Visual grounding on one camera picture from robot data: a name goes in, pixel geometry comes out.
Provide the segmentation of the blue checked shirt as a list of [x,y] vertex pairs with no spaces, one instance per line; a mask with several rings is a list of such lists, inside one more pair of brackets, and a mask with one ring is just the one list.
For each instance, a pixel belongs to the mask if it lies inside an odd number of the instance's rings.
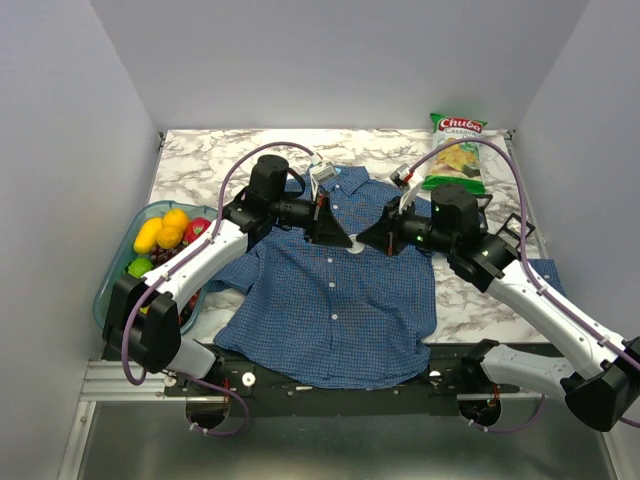
[[325,389],[379,389],[421,374],[437,326],[432,259],[352,254],[274,229],[229,263],[209,289],[244,300],[217,346],[298,382]]

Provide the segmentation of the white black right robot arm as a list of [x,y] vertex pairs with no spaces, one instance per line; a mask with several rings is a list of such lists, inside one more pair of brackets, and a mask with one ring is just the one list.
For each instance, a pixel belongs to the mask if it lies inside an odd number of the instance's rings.
[[588,427],[610,431],[639,397],[639,342],[628,341],[579,308],[535,273],[524,252],[488,231],[478,197],[455,184],[431,194],[431,213],[420,216],[402,195],[357,237],[387,256],[411,245],[443,254],[462,280],[508,306],[559,351],[547,357],[483,340],[466,354],[460,379],[480,392],[512,385],[563,401]]

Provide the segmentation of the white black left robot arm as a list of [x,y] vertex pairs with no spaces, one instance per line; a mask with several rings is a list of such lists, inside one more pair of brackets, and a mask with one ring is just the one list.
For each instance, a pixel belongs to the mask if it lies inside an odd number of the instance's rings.
[[[288,162],[263,155],[254,165],[248,185],[218,211],[216,220],[189,246],[165,264],[136,278],[124,274],[112,290],[103,328],[106,343],[118,350],[127,379],[139,385],[132,365],[144,374],[173,372],[187,376],[201,395],[214,393],[222,380],[216,354],[181,334],[179,314],[190,298],[227,264],[243,256],[273,228],[299,228],[313,245],[349,248],[353,242],[333,215],[323,182],[336,168],[313,158],[301,189],[289,192]],[[310,198],[303,196],[311,191]]]

